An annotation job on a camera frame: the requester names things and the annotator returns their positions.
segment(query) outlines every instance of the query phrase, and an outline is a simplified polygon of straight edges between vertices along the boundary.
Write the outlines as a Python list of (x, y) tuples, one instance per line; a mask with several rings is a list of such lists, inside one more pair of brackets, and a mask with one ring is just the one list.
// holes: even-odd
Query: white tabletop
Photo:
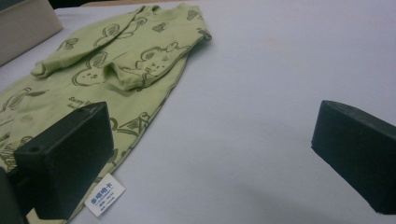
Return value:
[[(322, 100), (396, 124), (396, 2), (190, 4), (213, 40), (192, 51), (114, 173), (127, 190), (100, 217), (84, 208), (72, 223), (396, 223), (311, 149)], [(138, 7), (57, 9), (64, 30), (1, 67), (0, 89), (77, 28)]]

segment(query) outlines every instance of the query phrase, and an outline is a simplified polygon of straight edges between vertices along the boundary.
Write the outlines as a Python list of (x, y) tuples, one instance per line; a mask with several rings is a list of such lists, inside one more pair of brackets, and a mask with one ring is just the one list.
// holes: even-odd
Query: cardboard box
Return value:
[(0, 2), (0, 65), (63, 29), (47, 0)]

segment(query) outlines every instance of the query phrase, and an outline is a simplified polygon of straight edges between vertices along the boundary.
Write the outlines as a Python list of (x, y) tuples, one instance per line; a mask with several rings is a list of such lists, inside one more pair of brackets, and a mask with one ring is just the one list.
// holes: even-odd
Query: white label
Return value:
[(85, 205), (99, 217), (113, 204), (125, 191), (123, 187), (111, 174), (106, 174), (99, 184), (93, 188)]

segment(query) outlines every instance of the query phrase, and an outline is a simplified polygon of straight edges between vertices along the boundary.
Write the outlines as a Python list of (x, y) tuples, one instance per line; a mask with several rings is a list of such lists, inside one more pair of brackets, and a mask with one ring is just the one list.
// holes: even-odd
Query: printed cartoon pattern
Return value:
[(25, 96), (35, 97), (46, 93), (45, 91), (31, 92), (31, 90), (31, 88), (25, 88), (21, 91), (18, 91), (3, 103), (3, 107), (0, 110), (0, 127), (14, 120), (13, 110), (18, 108)]
[(152, 28), (153, 31), (161, 33), (162, 31), (164, 31), (167, 28), (167, 25), (169, 24), (169, 22), (162, 22), (156, 26), (154, 26)]
[(212, 35), (206, 29), (197, 28), (197, 31), (198, 31), (198, 34), (201, 34), (204, 36), (204, 39), (206, 39), (206, 40), (212, 39)]
[(197, 18), (198, 20), (203, 19), (202, 16), (197, 11), (190, 9), (188, 12), (188, 15), (187, 15), (187, 20), (192, 21), (192, 19), (194, 19), (196, 16), (198, 16), (198, 18)]
[(160, 47), (147, 49), (140, 54), (142, 61), (137, 61), (134, 69), (120, 67), (120, 70), (131, 74), (142, 74), (144, 85), (146, 86), (146, 80), (161, 75), (180, 55), (189, 49), (189, 46), (180, 48), (176, 41), (168, 45), (165, 49)]
[(116, 119), (111, 118), (110, 121), (113, 122), (113, 131), (116, 131), (117, 133), (132, 134), (137, 137), (147, 129), (149, 126), (149, 119), (150, 115), (147, 112), (143, 112), (136, 119), (126, 122), (120, 127)]
[(129, 27), (122, 33), (120, 32), (119, 24), (116, 24), (116, 23), (110, 24), (103, 29), (103, 36), (100, 37), (98, 40), (96, 40), (95, 43), (93, 43), (93, 46), (98, 48), (98, 47), (103, 46), (105, 43), (107, 43), (108, 41), (110, 41), (114, 38), (123, 39), (123, 38), (130, 37), (130, 36), (134, 35), (134, 32), (137, 30), (137, 28), (139, 28), (139, 26), (145, 24), (147, 20), (148, 19), (146, 19), (144, 17), (136, 18), (136, 20), (132, 21), (131, 24), (129, 25)]
[(87, 68), (76, 73), (72, 82), (75, 86), (91, 86), (105, 82), (102, 74), (102, 65), (105, 63), (107, 53), (101, 51), (93, 55), (87, 62)]
[(74, 46), (77, 44), (78, 38), (71, 38), (71, 39), (66, 39), (64, 42), (62, 42), (61, 46), (59, 46), (59, 49), (73, 49)]
[(107, 163), (112, 163), (114, 166), (116, 166), (117, 164), (115, 163), (115, 160), (116, 160), (118, 155), (119, 155), (119, 149), (118, 148), (114, 148), (113, 149), (113, 155), (111, 156), (110, 159), (108, 159)]
[(67, 104), (67, 107), (72, 108), (73, 110), (79, 109), (85, 105), (91, 105), (94, 104), (94, 102), (82, 98), (76, 98), (74, 96), (71, 96), (68, 98), (69, 104)]
[(121, 152), (121, 157), (124, 157), (126, 154), (126, 151)]
[(15, 162), (14, 151), (19, 147), (23, 146), (25, 143), (32, 140), (32, 136), (25, 136), (21, 139), (21, 141), (17, 141), (14, 143), (10, 143), (4, 147), (4, 149), (0, 152), (0, 159), (4, 161), (7, 166), (7, 172), (11, 171), (15, 167), (17, 167), (17, 163)]

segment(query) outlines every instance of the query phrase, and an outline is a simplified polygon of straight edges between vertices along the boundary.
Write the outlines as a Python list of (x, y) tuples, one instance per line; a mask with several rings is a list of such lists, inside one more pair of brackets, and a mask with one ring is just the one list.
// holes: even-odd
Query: folded cloth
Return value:
[(115, 148), (99, 182), (135, 147), (176, 86), (191, 49), (210, 39), (200, 9), (186, 4), (141, 7), (74, 32), (35, 65), (32, 76), (0, 94), (0, 166), (13, 169), (13, 151), (66, 114), (105, 101)]

